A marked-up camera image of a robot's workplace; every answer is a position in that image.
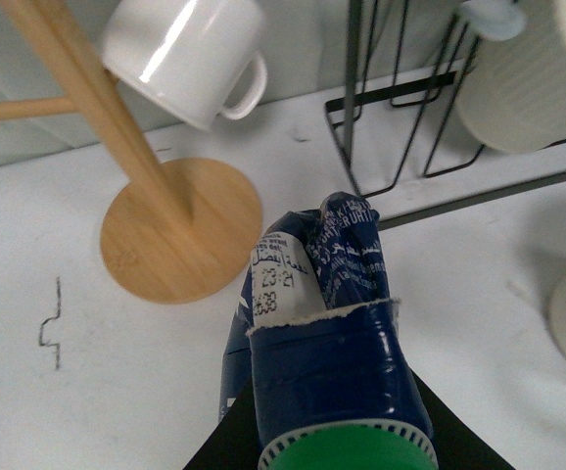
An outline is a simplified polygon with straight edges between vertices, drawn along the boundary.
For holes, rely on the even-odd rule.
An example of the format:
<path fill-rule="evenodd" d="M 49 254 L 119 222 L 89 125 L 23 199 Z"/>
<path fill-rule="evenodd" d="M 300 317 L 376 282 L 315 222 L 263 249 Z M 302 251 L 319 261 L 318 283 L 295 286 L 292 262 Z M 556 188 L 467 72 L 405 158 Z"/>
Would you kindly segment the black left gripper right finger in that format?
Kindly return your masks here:
<path fill-rule="evenodd" d="M 514 467 L 466 426 L 413 372 L 430 416 L 439 468 L 444 470 L 514 470 Z"/>

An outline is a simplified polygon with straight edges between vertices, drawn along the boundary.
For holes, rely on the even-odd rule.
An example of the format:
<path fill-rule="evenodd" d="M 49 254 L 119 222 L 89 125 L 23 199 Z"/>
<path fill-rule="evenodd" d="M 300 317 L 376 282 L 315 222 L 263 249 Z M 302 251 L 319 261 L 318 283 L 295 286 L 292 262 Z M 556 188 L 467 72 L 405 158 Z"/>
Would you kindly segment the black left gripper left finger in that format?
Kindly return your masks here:
<path fill-rule="evenodd" d="M 253 383 L 249 379 L 185 469 L 255 470 L 260 453 Z"/>

